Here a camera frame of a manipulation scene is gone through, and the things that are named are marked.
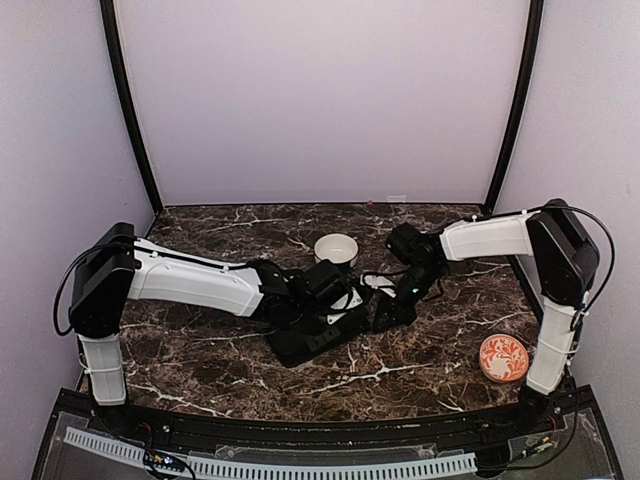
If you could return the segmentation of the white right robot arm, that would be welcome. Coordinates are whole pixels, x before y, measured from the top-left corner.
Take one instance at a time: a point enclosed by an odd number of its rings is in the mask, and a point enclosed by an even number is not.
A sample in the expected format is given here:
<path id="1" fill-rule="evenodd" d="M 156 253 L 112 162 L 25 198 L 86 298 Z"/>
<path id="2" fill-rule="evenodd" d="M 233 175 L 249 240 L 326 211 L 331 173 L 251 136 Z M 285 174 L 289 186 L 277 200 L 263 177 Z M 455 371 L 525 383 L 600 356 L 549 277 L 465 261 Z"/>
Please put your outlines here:
<path id="1" fill-rule="evenodd" d="M 417 303 L 453 262 L 531 257 L 539 277 L 543 319 L 526 386 L 550 395 L 575 354 L 585 317 L 605 288 L 595 282 L 600 252 L 582 217 L 600 221 L 586 210 L 552 199 L 532 209 L 460 220 L 432 232 L 421 232 L 409 223 L 395 227 L 385 245 L 406 269 L 397 282 L 383 288 L 373 331 L 413 323 Z"/>

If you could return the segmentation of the black zippered tool case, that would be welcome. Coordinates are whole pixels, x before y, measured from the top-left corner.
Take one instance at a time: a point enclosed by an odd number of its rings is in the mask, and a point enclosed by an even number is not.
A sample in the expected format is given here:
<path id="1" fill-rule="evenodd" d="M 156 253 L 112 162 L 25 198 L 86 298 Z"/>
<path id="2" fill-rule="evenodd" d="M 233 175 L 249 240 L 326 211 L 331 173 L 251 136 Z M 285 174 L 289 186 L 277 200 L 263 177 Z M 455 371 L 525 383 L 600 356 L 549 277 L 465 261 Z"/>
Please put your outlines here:
<path id="1" fill-rule="evenodd" d="M 368 310 L 363 304 L 339 314 L 332 324 L 325 323 L 318 333 L 304 333 L 286 328 L 267 336 L 267 342 L 277 360 L 292 368 L 337 348 L 369 330 Z"/>

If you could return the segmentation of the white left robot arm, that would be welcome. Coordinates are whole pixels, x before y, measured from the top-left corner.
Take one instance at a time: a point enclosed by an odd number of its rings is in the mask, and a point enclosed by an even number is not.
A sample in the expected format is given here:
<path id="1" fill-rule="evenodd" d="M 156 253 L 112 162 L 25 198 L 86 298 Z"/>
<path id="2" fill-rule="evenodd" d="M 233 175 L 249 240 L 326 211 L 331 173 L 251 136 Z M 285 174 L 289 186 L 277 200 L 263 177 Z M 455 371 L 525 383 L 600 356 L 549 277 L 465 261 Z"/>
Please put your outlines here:
<path id="1" fill-rule="evenodd" d="M 322 260 L 307 270 L 285 270 L 267 259 L 214 261 L 139 238 L 129 223 L 114 224 L 79 254 L 62 276 L 73 284 L 68 327 L 76 335 L 101 417 L 120 436 L 141 427 L 127 403 L 120 319 L 129 300 L 206 307 L 270 324 L 268 342 L 279 362 L 295 367 L 369 328 L 364 296 L 340 269 Z"/>

